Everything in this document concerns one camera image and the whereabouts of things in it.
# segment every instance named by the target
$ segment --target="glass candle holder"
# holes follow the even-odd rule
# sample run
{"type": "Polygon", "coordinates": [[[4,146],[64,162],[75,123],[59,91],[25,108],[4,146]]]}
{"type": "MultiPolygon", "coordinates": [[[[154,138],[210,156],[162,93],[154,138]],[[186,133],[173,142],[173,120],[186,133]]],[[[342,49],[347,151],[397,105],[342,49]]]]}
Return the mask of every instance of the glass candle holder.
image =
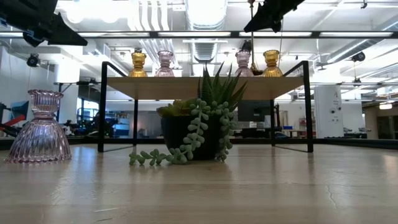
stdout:
{"type": "Polygon", "coordinates": [[[160,61],[160,68],[156,72],[155,77],[174,77],[173,70],[170,68],[173,53],[168,50],[161,50],[157,53],[160,61]]]}
{"type": "Polygon", "coordinates": [[[248,67],[251,53],[248,50],[240,50],[235,54],[239,68],[235,72],[235,76],[241,74],[241,77],[253,77],[253,72],[248,67]]]}
{"type": "Polygon", "coordinates": [[[5,161],[28,163],[71,159],[67,136],[54,120],[63,94],[46,90],[29,90],[28,94],[34,119],[21,129],[5,161]]]}
{"type": "Polygon", "coordinates": [[[264,52],[264,56],[266,58],[267,68],[264,70],[262,74],[263,77],[282,77],[283,73],[278,68],[277,63],[279,59],[279,51],[278,50],[268,50],[264,52]]]}
{"type": "Polygon", "coordinates": [[[144,53],[134,52],[131,54],[132,64],[134,68],[130,72],[130,77],[148,77],[144,71],[145,58],[147,57],[144,53]]]}

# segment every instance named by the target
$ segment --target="shelf top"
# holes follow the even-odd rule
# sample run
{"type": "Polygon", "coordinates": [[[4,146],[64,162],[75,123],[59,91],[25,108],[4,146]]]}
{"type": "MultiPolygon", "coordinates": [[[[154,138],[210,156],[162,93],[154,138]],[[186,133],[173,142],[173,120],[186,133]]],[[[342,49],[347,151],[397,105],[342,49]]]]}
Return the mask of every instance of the shelf top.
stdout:
{"type": "MultiPolygon", "coordinates": [[[[187,100],[197,96],[199,77],[109,77],[108,85],[138,100],[187,100]]],[[[248,87],[244,100],[273,100],[303,85],[302,77],[240,78],[236,90],[244,82],[248,87]]]]}

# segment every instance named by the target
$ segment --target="pink candle holder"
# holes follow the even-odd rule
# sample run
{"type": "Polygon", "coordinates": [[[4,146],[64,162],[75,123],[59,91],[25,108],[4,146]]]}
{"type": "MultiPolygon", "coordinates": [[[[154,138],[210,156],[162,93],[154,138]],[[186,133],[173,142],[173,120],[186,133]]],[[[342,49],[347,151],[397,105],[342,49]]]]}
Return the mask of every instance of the pink candle holder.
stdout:
{"type": "Polygon", "coordinates": [[[67,136],[54,120],[62,93],[29,90],[35,118],[25,125],[11,146],[5,162],[28,163],[62,161],[72,158],[67,136]]]}

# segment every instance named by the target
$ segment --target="amber glass candle holder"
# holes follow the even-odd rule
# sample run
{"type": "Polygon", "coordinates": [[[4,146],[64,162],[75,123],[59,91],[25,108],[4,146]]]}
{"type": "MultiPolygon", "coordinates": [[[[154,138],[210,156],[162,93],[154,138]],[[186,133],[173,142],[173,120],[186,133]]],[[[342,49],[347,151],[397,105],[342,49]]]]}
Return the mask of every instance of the amber glass candle holder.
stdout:
{"type": "Polygon", "coordinates": [[[145,58],[147,57],[144,53],[134,52],[131,54],[132,64],[134,68],[130,72],[130,77],[148,77],[144,71],[145,58]]]}
{"type": "Polygon", "coordinates": [[[267,68],[264,70],[262,74],[263,77],[282,77],[283,73],[278,68],[277,63],[279,59],[279,51],[278,50],[268,50],[264,52],[264,56],[266,58],[267,68]]]}

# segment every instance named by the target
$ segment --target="wooden table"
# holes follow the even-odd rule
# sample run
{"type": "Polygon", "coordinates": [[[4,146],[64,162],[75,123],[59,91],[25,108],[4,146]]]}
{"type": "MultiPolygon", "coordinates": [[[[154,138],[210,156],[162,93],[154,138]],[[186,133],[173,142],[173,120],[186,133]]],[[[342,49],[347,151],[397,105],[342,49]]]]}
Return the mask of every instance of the wooden table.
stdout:
{"type": "Polygon", "coordinates": [[[398,151],[315,147],[236,145],[225,163],[149,167],[129,166],[131,148],[86,145],[58,164],[0,163],[0,223],[397,223],[398,151]]]}

